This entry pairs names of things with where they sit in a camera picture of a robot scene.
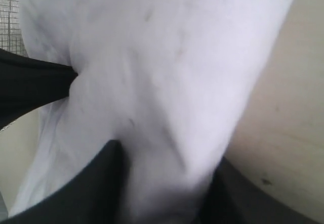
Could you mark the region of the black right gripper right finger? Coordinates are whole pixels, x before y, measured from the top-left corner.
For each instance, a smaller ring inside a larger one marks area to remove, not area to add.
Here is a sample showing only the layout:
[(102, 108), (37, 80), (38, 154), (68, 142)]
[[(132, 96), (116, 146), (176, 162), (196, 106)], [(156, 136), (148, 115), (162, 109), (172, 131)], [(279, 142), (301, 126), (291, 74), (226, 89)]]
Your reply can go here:
[(226, 158), (215, 170), (199, 212), (200, 223), (317, 223), (270, 197)]

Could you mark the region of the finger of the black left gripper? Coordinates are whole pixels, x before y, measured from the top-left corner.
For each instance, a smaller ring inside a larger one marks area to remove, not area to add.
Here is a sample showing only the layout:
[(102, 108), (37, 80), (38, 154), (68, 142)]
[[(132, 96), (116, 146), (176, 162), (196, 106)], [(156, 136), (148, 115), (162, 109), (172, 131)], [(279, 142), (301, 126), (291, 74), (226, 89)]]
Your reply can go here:
[(69, 96), (72, 67), (1, 49), (1, 129), (19, 117)]

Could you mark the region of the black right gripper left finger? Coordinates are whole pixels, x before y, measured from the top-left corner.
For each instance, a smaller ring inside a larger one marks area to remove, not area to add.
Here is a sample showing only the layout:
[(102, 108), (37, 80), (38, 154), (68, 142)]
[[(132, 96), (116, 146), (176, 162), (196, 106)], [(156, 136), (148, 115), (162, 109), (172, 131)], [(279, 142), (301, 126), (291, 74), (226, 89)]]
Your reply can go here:
[(70, 182), (6, 224), (116, 223), (125, 177), (121, 143), (109, 141)]

